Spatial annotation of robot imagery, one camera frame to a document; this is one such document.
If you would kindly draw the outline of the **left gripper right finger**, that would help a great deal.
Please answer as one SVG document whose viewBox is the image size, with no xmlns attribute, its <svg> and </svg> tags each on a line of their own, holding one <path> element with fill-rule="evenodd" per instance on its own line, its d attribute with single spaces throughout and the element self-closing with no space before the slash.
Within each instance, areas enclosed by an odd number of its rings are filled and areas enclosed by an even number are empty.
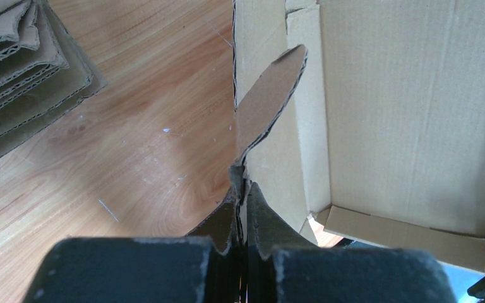
<svg viewBox="0 0 485 303">
<path fill-rule="evenodd" d="M 411 249 L 322 248 L 246 187 L 250 302 L 454 302 L 443 267 Z"/>
</svg>

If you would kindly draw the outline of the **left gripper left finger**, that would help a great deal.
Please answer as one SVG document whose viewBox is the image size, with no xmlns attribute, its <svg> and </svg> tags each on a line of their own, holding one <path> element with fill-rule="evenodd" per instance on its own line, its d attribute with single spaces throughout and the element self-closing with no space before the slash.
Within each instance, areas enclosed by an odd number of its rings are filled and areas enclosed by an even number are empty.
<svg viewBox="0 0 485 303">
<path fill-rule="evenodd" d="M 244 302 L 239 200 L 229 168 L 223 202 L 182 237 L 70 237 L 45 255 L 25 302 Z"/>
</svg>

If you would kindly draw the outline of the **brown cardboard box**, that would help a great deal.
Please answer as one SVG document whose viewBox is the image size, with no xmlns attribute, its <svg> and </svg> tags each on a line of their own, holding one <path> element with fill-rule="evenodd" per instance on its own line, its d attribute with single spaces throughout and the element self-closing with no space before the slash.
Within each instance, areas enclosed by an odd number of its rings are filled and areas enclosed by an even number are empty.
<svg viewBox="0 0 485 303">
<path fill-rule="evenodd" d="M 485 1 L 234 1 L 237 160 L 297 232 L 485 272 Z"/>
</svg>

